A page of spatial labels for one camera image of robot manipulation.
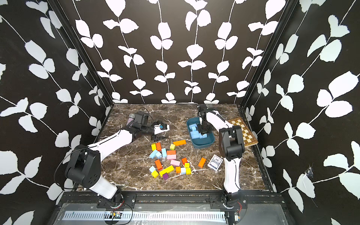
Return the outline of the light blue long block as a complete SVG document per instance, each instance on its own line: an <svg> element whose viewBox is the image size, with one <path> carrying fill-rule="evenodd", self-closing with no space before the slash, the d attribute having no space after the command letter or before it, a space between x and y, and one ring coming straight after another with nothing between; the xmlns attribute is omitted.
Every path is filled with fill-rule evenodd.
<svg viewBox="0 0 360 225"><path fill-rule="evenodd" d="M153 150L152 153L149 155L149 157L150 157L151 159L154 159L157 154L158 154L158 151L157 151L157 150Z"/></svg>

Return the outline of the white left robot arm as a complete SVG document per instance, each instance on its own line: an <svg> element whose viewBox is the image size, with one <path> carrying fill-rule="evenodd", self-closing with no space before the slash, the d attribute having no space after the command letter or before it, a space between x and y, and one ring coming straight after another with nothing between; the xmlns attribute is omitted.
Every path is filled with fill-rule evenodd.
<svg viewBox="0 0 360 225"><path fill-rule="evenodd" d="M69 156L65 177L80 184L104 199L111 200L121 191L101 175L102 161L123 146L133 143L142 136L157 135L170 130L162 121L148 124L149 113L138 111L129 116L127 124L114 135L88 146L79 145Z"/></svg>

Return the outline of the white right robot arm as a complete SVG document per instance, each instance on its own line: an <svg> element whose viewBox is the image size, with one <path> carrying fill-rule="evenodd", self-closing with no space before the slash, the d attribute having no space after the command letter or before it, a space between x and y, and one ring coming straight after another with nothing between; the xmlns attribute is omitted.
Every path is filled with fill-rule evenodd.
<svg viewBox="0 0 360 225"><path fill-rule="evenodd" d="M239 184L240 162L245 144L242 128L228 122L214 108L202 104L197 106L197 116L202 133L216 130L218 132L218 148L225 163L225 180L223 184L223 202L230 206L241 198Z"/></svg>

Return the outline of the lone light blue block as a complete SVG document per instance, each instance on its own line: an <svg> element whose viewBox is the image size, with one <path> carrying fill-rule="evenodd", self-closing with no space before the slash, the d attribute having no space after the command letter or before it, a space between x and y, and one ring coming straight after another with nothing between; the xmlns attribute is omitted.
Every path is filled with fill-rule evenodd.
<svg viewBox="0 0 360 225"><path fill-rule="evenodd" d="M197 131L197 124L191 124L189 128L191 129L191 131Z"/></svg>

